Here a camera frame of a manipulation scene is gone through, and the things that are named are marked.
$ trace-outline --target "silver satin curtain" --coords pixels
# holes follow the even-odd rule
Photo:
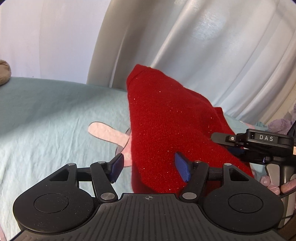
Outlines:
[[[291,0],[112,0],[88,83],[126,88],[139,63],[242,121],[270,118],[296,82]]]
[[[242,120],[267,121],[296,82],[291,0],[6,0],[12,75],[126,89],[151,66]]]

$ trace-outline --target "metal screw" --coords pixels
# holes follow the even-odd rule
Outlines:
[[[101,198],[104,200],[111,200],[111,199],[115,198],[115,195],[110,192],[105,192],[101,195]]]
[[[187,199],[187,200],[192,200],[197,198],[197,195],[193,192],[186,192],[182,195],[183,198]]]

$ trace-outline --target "pink cartoon print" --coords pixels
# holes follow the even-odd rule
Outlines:
[[[89,125],[88,132],[96,138],[117,144],[118,146],[116,148],[115,155],[122,153],[124,155],[124,166],[131,166],[132,159],[130,128],[126,131],[126,133],[122,133],[102,122],[93,122]]]

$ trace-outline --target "bed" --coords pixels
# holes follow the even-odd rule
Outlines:
[[[228,115],[235,133],[251,126]],[[12,213],[14,200],[25,190],[67,163],[89,167],[111,160],[118,146],[88,133],[92,122],[102,122],[126,133],[130,127],[127,93],[73,82],[16,78],[0,87],[0,225],[7,240],[19,228]],[[263,166],[253,165],[256,178]],[[118,196],[133,192],[131,167],[113,184]],[[89,183],[80,188],[92,194]]]

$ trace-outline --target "red knit fabric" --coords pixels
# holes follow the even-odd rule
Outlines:
[[[205,97],[141,65],[129,75],[127,90],[135,193],[179,193],[185,182],[174,165],[177,151],[211,167],[229,162],[253,176],[249,164],[210,140],[214,132],[234,133],[222,109],[212,107]]]

